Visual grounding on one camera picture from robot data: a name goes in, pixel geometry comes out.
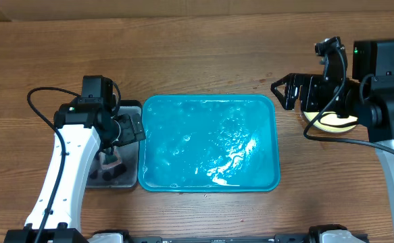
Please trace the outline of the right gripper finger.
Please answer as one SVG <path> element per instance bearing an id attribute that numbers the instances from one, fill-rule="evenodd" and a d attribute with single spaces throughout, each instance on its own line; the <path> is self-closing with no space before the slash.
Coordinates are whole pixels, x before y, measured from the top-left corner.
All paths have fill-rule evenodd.
<path id="1" fill-rule="evenodd" d="M 296 74 L 287 74 L 285 77 L 271 84 L 270 90 L 276 95 L 287 95 L 295 87 Z"/>
<path id="2" fill-rule="evenodd" d="M 285 89 L 283 92 L 278 89 L 272 91 L 275 97 L 279 100 L 283 109 L 294 110 L 296 100 L 299 98 L 299 91 L 297 89 Z"/>

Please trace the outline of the yellow-green plate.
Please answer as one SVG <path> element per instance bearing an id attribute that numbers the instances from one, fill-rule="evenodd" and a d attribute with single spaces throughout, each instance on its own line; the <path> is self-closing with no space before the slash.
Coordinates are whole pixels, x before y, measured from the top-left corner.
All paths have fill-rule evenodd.
<path id="1" fill-rule="evenodd" d="M 354 116 L 339 118 L 333 111 L 326 111 L 314 122 L 313 127 L 329 133 L 344 133 L 354 129 L 358 119 Z"/>

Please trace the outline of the pink green scrub sponge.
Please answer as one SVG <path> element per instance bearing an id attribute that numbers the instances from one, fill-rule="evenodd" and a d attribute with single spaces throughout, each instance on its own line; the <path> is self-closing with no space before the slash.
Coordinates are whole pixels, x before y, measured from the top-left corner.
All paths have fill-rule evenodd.
<path id="1" fill-rule="evenodd" d="M 112 155 L 101 153 L 99 156 L 102 169 L 111 169 L 122 162 L 122 158 L 118 151 L 114 151 Z"/>

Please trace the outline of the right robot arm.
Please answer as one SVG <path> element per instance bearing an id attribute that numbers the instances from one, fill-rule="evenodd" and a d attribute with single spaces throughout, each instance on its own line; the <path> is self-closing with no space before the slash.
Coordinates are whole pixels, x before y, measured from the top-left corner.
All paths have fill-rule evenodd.
<path id="1" fill-rule="evenodd" d="M 314 112 L 303 131 L 309 140 L 369 146 L 382 166 L 394 230 L 394 38 L 357 40 L 353 44 L 352 77 L 347 77 L 345 47 L 337 36 L 315 44 L 323 73 L 290 73 L 272 83 L 271 91 L 283 109 L 301 103 L 302 112 Z M 368 140 L 309 135 L 309 129 L 327 113 L 344 119 L 356 117 L 351 126 L 362 125 Z"/>

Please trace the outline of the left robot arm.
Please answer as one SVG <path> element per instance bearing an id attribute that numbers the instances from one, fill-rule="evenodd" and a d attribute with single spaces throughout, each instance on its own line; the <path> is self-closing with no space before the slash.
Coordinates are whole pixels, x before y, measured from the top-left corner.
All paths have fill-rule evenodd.
<path id="1" fill-rule="evenodd" d="M 84 76 L 81 93 L 43 121 L 55 132 L 45 181 L 22 229 L 4 242 L 86 242 L 81 233 L 82 200 L 89 170 L 99 153 L 146 138 L 141 116 L 121 115 L 118 85 L 105 76 Z"/>

